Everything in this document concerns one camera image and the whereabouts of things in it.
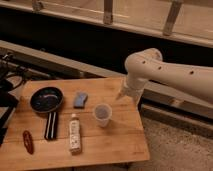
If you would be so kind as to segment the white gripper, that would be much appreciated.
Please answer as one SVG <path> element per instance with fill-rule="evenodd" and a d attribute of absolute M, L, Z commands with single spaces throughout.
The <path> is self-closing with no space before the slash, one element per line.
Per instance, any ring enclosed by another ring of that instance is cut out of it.
<path fill-rule="evenodd" d="M 137 104 L 140 100 L 141 95 L 144 91 L 144 83 L 139 82 L 138 84 L 130 84 L 127 79 L 124 79 L 121 84 L 121 88 L 116 96 L 116 99 L 119 100 L 125 96 L 128 96 L 132 99 L 134 104 Z"/>

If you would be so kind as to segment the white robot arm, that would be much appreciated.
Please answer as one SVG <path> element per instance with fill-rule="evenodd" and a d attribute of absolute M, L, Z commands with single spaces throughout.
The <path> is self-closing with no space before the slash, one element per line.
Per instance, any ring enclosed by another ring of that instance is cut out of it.
<path fill-rule="evenodd" d="M 127 75 L 117 99 L 129 96 L 135 103 L 149 80 L 157 81 L 213 104 L 213 68 L 167 63 L 156 48 L 129 55 L 125 60 Z"/>

